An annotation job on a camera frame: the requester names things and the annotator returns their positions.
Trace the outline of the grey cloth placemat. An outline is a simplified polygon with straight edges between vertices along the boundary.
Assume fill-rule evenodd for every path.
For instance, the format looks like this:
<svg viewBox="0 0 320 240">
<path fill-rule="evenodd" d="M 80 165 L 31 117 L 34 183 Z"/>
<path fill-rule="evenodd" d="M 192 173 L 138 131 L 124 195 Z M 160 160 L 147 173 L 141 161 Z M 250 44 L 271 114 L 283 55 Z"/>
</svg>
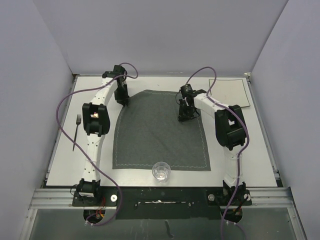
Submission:
<svg viewBox="0 0 320 240">
<path fill-rule="evenodd" d="M 151 169 L 158 162 L 177 171 L 210 171 L 210 157 L 200 110 L 180 122 L 177 94 L 144 90 L 130 98 L 118 115 L 113 141 L 113 169 Z"/>
</svg>

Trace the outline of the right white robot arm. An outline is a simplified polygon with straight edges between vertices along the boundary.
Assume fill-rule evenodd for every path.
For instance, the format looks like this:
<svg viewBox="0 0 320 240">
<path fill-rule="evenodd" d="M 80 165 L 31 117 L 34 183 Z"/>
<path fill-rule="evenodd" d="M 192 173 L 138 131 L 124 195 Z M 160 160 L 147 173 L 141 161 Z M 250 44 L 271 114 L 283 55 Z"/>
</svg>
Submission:
<svg viewBox="0 0 320 240">
<path fill-rule="evenodd" d="M 222 192 L 223 200 L 230 205 L 241 198 L 235 188 L 241 184 L 242 156 L 250 137 L 242 109 L 239 105 L 226 105 L 213 99 L 203 90 L 194 90 L 190 84 L 179 89 L 178 121 L 192 120 L 204 112 L 214 120 L 215 137 L 224 150 L 225 175 L 223 183 L 229 188 Z"/>
</svg>

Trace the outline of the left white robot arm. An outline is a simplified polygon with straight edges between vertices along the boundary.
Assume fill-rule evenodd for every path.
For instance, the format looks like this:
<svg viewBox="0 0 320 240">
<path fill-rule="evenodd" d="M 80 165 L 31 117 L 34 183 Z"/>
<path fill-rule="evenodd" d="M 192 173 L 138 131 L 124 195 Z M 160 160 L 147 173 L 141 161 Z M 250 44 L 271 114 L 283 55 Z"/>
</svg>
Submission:
<svg viewBox="0 0 320 240">
<path fill-rule="evenodd" d="M 115 101 L 127 106 L 129 103 L 127 71 L 120 65 L 115 65 L 112 71 L 102 75 L 101 85 L 93 99 L 82 105 L 83 128 L 86 133 L 87 147 L 82 178 L 77 186 L 76 194 L 83 197 L 88 204 L 95 206 L 100 203 L 100 172 L 96 169 L 100 164 L 101 151 L 105 135 L 109 133 L 111 121 L 107 104 L 112 96 Z"/>
</svg>

